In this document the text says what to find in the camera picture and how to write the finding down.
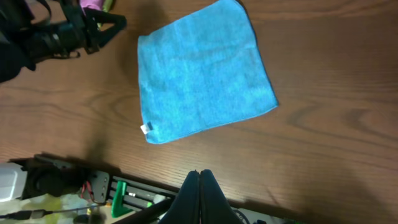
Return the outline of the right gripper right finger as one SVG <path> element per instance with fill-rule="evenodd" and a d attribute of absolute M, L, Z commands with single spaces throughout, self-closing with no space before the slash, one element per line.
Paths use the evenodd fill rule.
<path fill-rule="evenodd" d="M 200 172 L 200 208 L 203 224 L 242 224 L 208 169 Z"/>

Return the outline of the blue microfiber cloth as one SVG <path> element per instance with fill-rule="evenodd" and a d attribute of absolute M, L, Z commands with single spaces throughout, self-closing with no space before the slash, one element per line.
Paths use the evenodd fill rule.
<path fill-rule="evenodd" d="M 251 21 L 235 0 L 217 1 L 142 35 L 137 45 L 143 124 L 164 144 L 268 113 L 278 101 Z"/>

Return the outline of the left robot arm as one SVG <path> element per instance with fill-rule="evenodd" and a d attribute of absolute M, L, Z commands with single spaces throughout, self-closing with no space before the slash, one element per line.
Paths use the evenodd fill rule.
<path fill-rule="evenodd" d="M 124 16 L 82 8 L 74 1 L 60 1 L 65 20 L 51 21 L 52 13 L 33 23 L 27 1 L 1 1 L 1 81 L 17 77 L 22 68 L 31 71 L 45 60 L 80 57 L 79 49 L 93 54 L 103 48 L 127 24 Z"/>

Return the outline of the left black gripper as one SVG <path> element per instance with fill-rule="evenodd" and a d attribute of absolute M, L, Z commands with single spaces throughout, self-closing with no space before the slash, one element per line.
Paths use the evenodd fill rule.
<path fill-rule="evenodd" d="M 127 25 L 124 16 L 84 7 L 75 1 L 58 0 L 65 21 L 50 26 L 46 44 L 51 59 L 80 57 L 78 49 L 86 53 L 98 52 Z"/>

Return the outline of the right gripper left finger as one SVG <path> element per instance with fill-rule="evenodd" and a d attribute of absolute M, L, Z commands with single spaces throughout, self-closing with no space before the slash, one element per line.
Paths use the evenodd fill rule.
<path fill-rule="evenodd" d="M 200 174 L 190 171 L 159 224 L 200 223 Z"/>

